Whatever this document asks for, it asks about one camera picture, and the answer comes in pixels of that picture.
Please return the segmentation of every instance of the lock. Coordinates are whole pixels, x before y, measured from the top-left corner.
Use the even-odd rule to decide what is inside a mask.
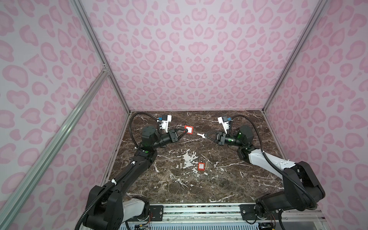
[[[204,171],[205,170],[205,163],[203,161],[204,161],[204,159],[203,159],[203,157],[201,157],[199,159],[199,162],[198,162],[198,171]]]

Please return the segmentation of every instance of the red padlock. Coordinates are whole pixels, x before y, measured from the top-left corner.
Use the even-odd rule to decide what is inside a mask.
[[[199,162],[198,163],[198,171],[204,171],[205,170],[205,163],[204,162]]]

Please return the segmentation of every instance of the bracket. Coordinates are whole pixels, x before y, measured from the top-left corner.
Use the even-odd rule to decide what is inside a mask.
[[[231,117],[218,117],[217,120],[219,121],[219,124],[222,124],[222,127],[224,127],[225,134],[227,134],[227,130],[229,129],[229,121],[231,120]]]
[[[171,122],[171,115],[163,115],[159,117],[159,121],[161,121],[160,127],[161,129],[167,132],[167,128],[169,127],[169,122]]]
[[[162,221],[163,205],[150,205],[149,206],[149,211],[152,212],[152,220],[151,221]],[[133,218],[130,218],[129,220],[127,220],[127,221],[137,222],[139,220],[137,219],[137,217],[133,217]]]

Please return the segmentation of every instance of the red tag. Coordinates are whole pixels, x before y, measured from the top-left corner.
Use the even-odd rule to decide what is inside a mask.
[[[198,163],[198,170],[199,171],[204,171],[205,170],[205,164],[203,162]]]
[[[194,130],[193,126],[186,125],[186,126],[184,126],[184,128],[188,129],[188,132],[187,132],[188,134],[193,134],[193,130]]]

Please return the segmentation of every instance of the metal base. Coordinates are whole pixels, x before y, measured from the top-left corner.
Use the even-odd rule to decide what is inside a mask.
[[[149,206],[149,211],[152,212],[152,221],[162,221],[162,217],[163,217],[163,205],[150,205]],[[130,218],[129,220],[127,220],[128,222],[138,222],[139,220],[137,219],[137,217],[133,217]]]
[[[245,223],[239,205],[248,205],[253,208],[255,203],[178,203],[151,205],[163,205],[162,221],[156,221],[155,223]],[[282,213],[282,217],[283,222],[326,222],[319,209],[305,210],[303,212],[288,210]],[[270,222],[270,220],[257,219],[257,223],[262,222],[266,223]]]

